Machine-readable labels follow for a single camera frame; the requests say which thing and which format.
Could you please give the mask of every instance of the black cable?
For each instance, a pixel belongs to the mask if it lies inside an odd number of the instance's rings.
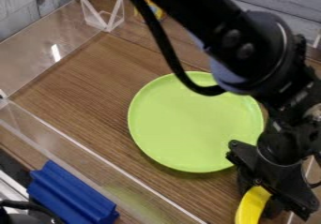
[[[37,204],[33,204],[31,202],[3,200],[3,201],[0,201],[0,208],[1,207],[8,207],[8,208],[19,209],[19,210],[32,210],[32,211],[44,213],[55,220],[55,224],[64,224],[60,217],[52,211],[50,211],[46,207],[43,207]]]
[[[144,0],[131,0],[131,1],[146,20],[146,24],[153,33],[161,52],[165,55],[170,69],[174,72],[179,81],[190,88],[191,91],[194,91],[201,95],[217,96],[225,93],[226,90],[219,85],[205,87],[205,86],[199,86],[193,82],[193,80],[186,74],[185,69],[182,68],[179,59],[177,57],[175,51],[171,46],[171,42],[163,30],[163,27],[159,21],[157,20],[146,1]]]

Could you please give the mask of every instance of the green plate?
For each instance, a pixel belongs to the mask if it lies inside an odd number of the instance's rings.
[[[210,73],[189,72],[199,85],[214,85]],[[255,144],[264,118],[251,97],[226,93],[203,97],[167,75],[136,94],[128,112],[130,134],[142,151],[183,172],[214,172],[231,166],[230,140]]]

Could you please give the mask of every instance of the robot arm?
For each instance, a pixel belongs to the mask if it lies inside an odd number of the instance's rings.
[[[304,219],[318,209],[302,173],[302,160],[321,151],[321,82],[305,64],[306,40],[265,12],[242,11],[231,0],[153,0],[187,28],[211,57],[219,86],[201,87],[189,79],[171,43],[144,0],[131,0],[150,27],[170,68],[197,93],[225,91],[253,96],[270,113],[257,147],[231,141],[227,159],[237,165],[242,189],[261,185],[284,209]]]

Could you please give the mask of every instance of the yellow object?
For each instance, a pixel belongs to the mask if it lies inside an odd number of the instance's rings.
[[[235,224],[258,224],[266,203],[272,195],[262,187],[253,187],[238,206]]]
[[[162,20],[166,18],[166,12],[163,11],[163,9],[162,9],[159,6],[157,6],[157,5],[153,3],[151,0],[146,0],[146,3],[147,3],[147,5],[148,5],[148,7],[150,7],[150,9],[151,9],[151,11],[153,11],[153,13],[154,13],[154,15],[155,15],[157,20],[158,20],[158,21],[162,21]],[[142,15],[140,15],[140,13],[138,12],[136,9],[135,9],[134,15],[135,15],[135,17],[139,19],[140,22],[144,21]]]

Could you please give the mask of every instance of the blue block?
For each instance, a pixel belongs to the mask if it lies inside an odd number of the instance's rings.
[[[68,224],[112,224],[119,217],[111,202],[52,161],[31,172],[29,195]]]

